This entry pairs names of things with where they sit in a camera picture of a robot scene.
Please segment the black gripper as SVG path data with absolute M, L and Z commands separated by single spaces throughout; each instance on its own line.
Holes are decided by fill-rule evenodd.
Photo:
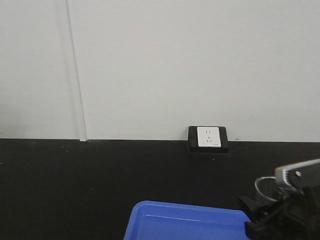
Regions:
M 320 238 L 320 188 L 306 187 L 278 201 L 260 206 L 247 196 L 237 198 L 248 217 L 245 235 L 250 240 L 318 240 Z

